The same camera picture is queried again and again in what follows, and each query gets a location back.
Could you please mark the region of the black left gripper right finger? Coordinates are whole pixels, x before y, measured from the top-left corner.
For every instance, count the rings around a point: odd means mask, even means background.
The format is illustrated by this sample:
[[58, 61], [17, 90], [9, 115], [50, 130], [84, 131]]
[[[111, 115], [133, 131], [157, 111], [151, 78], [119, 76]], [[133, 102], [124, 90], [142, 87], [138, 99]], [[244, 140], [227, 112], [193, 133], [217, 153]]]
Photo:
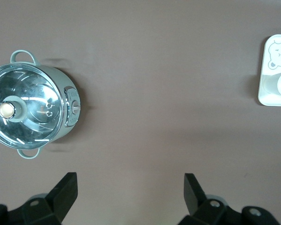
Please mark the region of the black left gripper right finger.
[[193, 173], [184, 176], [184, 200], [189, 211], [180, 225], [242, 225], [239, 212], [223, 200], [207, 197]]

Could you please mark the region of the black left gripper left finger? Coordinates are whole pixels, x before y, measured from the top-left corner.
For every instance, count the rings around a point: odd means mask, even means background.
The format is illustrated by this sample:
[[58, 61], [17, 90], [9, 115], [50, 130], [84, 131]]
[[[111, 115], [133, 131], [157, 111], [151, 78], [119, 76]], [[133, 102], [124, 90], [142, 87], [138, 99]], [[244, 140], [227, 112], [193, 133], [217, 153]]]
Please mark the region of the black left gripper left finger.
[[47, 194], [31, 197], [8, 213], [9, 225], [60, 225], [78, 196], [77, 173], [68, 172]]

